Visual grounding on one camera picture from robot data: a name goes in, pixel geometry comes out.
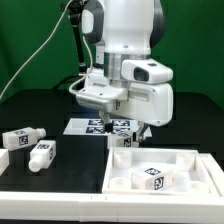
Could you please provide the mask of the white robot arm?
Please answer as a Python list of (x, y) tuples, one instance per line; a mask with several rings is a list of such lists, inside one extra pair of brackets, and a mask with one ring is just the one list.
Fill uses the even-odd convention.
[(99, 68), (87, 72), (78, 103), (95, 109), (106, 131), (111, 115), (139, 123), (142, 142), (152, 126), (167, 124), (173, 114), (173, 71), (151, 58), (164, 34), (160, 0), (91, 0), (82, 13), (82, 32), (97, 46)]

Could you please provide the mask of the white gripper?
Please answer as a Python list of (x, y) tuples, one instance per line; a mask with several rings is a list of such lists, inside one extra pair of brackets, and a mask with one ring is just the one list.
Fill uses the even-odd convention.
[(87, 75), (84, 88), (77, 92), (76, 99), (81, 106), (100, 111), (107, 133), (113, 131), (109, 114), (139, 121), (139, 128), (133, 133), (133, 140), (138, 143), (144, 141), (149, 125), (165, 125), (173, 114), (173, 90), (168, 83), (129, 82), (127, 87), (114, 87), (98, 72)]

